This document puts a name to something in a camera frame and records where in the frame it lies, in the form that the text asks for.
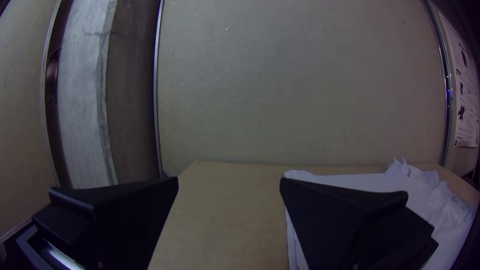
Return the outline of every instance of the white cloth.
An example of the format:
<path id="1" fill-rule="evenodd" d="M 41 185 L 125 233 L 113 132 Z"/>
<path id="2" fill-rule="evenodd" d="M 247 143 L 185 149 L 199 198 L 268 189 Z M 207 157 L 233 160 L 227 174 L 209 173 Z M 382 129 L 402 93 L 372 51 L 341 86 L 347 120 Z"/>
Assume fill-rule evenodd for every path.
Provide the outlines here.
<path id="1" fill-rule="evenodd" d="M 285 177 L 323 185 L 369 192 L 406 191 L 406 206 L 435 227 L 432 238 L 436 251 L 423 270 L 448 270 L 455 262 L 470 231 L 475 209 L 453 194 L 446 182 L 439 182 L 436 171 L 421 171 L 394 159 L 384 173 L 351 175 L 314 175 L 303 170 L 289 170 Z M 305 256 L 286 211 L 288 260 L 290 270 L 308 270 Z"/>

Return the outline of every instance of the poster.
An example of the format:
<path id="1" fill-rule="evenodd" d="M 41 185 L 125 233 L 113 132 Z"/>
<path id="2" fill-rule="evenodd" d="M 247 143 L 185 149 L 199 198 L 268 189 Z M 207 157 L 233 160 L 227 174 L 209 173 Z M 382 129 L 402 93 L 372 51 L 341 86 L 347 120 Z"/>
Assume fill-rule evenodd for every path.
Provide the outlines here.
<path id="1" fill-rule="evenodd" d="M 446 32 L 454 78 L 453 98 L 456 100 L 455 141 L 456 147 L 477 147 L 479 145 L 480 99 L 479 78 L 473 56 L 453 26 L 440 14 Z"/>

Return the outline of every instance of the metal edge strip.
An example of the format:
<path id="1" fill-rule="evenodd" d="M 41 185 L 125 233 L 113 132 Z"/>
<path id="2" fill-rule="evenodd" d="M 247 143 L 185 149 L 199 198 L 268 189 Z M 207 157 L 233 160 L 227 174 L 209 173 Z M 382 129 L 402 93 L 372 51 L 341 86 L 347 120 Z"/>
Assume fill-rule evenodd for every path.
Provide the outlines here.
<path id="1" fill-rule="evenodd" d="M 9 230 L 7 233 L 5 233 L 0 237 L 0 244 L 7 241 L 7 239 L 12 237 L 14 234 L 18 233 L 21 229 L 25 228 L 31 222 L 32 222 L 32 217 L 29 217 L 24 221 L 20 222 L 19 224 L 17 224 L 15 227 L 13 227 L 11 230 Z"/>
<path id="2" fill-rule="evenodd" d="M 59 13 L 60 5 L 62 0 L 57 0 L 55 9 L 53 10 L 53 15 L 50 20 L 50 25 L 48 26 L 48 32 L 46 34 L 45 46 L 43 47 L 43 58 L 41 63 L 41 72 L 40 72 L 40 122 L 41 129 L 43 133 L 43 144 L 47 152 L 47 159 L 50 163 L 50 168 L 54 177 L 55 184 L 60 187 L 59 176 L 57 170 L 55 169 L 55 163 L 52 155 L 52 149 L 50 147 L 49 132 L 47 128 L 47 107 L 45 103 L 45 84 L 46 84 L 46 72 L 47 72 L 47 60 L 49 58 L 49 48 L 50 48 L 50 38 L 52 37 L 52 32 L 55 25 L 55 20 Z"/>
<path id="3" fill-rule="evenodd" d="M 452 86 L 452 74 L 450 71 L 450 61 L 447 54 L 447 47 L 445 46 L 445 39 L 442 34 L 442 30 L 439 23 L 439 18 L 435 14 L 433 4 L 431 0 L 422 0 L 423 6 L 425 7 L 428 18 L 430 19 L 431 27 L 435 33 L 436 43 L 438 45 L 438 52 L 440 54 L 441 63 L 443 65 L 443 76 L 445 84 L 445 124 L 443 126 L 443 143 L 441 146 L 440 159 L 438 164 L 440 166 L 445 166 L 447 162 L 447 153 L 450 144 L 450 136 L 452 129 L 452 100 L 453 100 L 453 86 Z"/>
<path id="4" fill-rule="evenodd" d="M 158 71 L 159 71 L 159 42 L 160 42 L 160 29 L 162 27 L 162 14 L 164 13 L 164 0 L 160 0 L 160 6 L 158 7 L 158 19 L 156 24 L 155 35 L 155 52 L 153 55 L 153 120 L 155 121 L 155 142 L 156 142 L 156 157 L 158 160 L 158 171 L 160 177 L 162 176 L 163 163 L 162 163 L 162 151 L 160 148 L 160 127 L 159 127 L 159 110 L 158 110 Z"/>

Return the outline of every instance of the crumpled white towel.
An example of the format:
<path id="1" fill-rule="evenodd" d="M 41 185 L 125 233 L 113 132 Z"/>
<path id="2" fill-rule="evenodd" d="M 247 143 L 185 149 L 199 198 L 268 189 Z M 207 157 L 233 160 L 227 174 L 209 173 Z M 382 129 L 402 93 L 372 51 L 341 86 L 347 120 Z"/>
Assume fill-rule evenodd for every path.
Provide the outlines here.
<path id="1" fill-rule="evenodd" d="M 432 237 L 438 248 L 423 270 L 448 270 L 452 267 L 470 231 L 475 207 L 465 205 L 446 182 L 439 182 L 436 171 L 421 171 L 405 159 L 393 160 L 384 173 L 351 175 L 314 175 L 303 170 L 289 170 L 285 177 L 312 183 L 369 192 L 408 192 L 406 206 L 435 227 Z M 290 270 L 308 270 L 305 256 L 289 213 L 287 223 Z"/>

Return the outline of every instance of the tan tabletop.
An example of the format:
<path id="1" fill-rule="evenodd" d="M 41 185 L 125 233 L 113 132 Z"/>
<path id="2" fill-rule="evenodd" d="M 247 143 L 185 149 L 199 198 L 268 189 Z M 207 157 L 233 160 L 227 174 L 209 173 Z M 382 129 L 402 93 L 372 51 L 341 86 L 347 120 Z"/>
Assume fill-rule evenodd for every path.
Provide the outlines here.
<path id="1" fill-rule="evenodd" d="M 441 181 L 466 203 L 480 194 L 437 164 Z M 149 269 L 287 270 L 287 224 L 279 192 L 288 170 L 316 175 L 382 173 L 385 166 L 302 167 L 197 161 L 178 177 L 179 191 Z"/>

